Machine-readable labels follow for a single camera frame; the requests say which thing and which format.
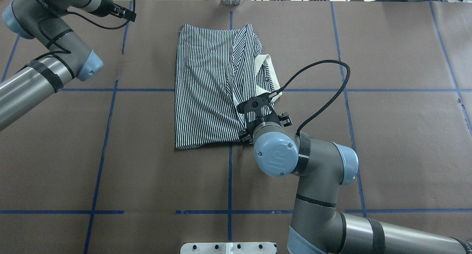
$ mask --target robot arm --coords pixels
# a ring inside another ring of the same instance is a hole
[[[282,126],[291,125],[290,117],[275,114],[268,93],[240,104],[238,111],[247,125],[241,140],[253,142],[261,170],[274,177],[300,177],[289,228],[290,253],[472,254],[471,242],[336,212],[339,187],[350,184],[358,171],[355,151],[305,133],[286,133]]]
[[[0,86],[0,131],[77,78],[88,80],[103,63],[60,18],[70,6],[98,17],[112,14],[134,21],[136,14],[113,0],[15,0],[2,14],[13,32],[37,38],[49,53],[18,71]]]

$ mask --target blue joint cap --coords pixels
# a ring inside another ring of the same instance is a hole
[[[351,148],[334,142],[332,144],[336,146],[343,160],[344,179],[342,184],[349,185],[354,181],[357,171],[359,171],[359,158],[357,158],[357,154]]]
[[[13,2],[8,5],[8,7],[3,11],[2,19],[3,22],[7,25],[7,27],[17,33],[20,37],[25,39],[34,39],[34,36],[30,35],[23,27],[21,27],[20,23],[18,22],[15,14],[13,13]]]
[[[273,177],[290,174],[298,162],[298,148],[287,135],[271,131],[254,143],[254,158],[259,168]]]
[[[102,67],[103,61],[101,61],[101,59],[92,50],[87,61],[77,75],[77,79],[81,81],[87,81],[90,79],[90,77],[100,71]]]
[[[287,249],[291,254],[326,254],[300,236],[292,226],[288,231]]]

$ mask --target table surface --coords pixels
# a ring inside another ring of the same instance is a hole
[[[359,155],[338,210],[472,237],[471,5],[138,0],[136,12],[116,31],[64,17],[105,66],[0,133],[0,252],[178,253],[185,242],[226,241],[288,252],[297,177],[263,174],[251,146],[174,150],[183,23],[253,24],[282,84],[315,61],[349,64],[347,92],[304,129]],[[2,79],[46,52],[3,24],[0,32]],[[293,81],[275,105],[291,115],[288,131],[341,83],[335,65]]]

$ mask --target striped shirt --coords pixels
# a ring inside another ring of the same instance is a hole
[[[247,24],[217,30],[180,26],[176,59],[176,149],[239,141],[244,116],[236,106],[280,86],[262,44]],[[255,67],[255,60],[262,61]]]

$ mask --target folded cloth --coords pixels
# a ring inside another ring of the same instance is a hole
[[[238,132],[246,125],[237,105],[280,88],[272,60],[261,55],[262,48],[251,24],[230,30],[180,26],[176,149],[239,141]]]

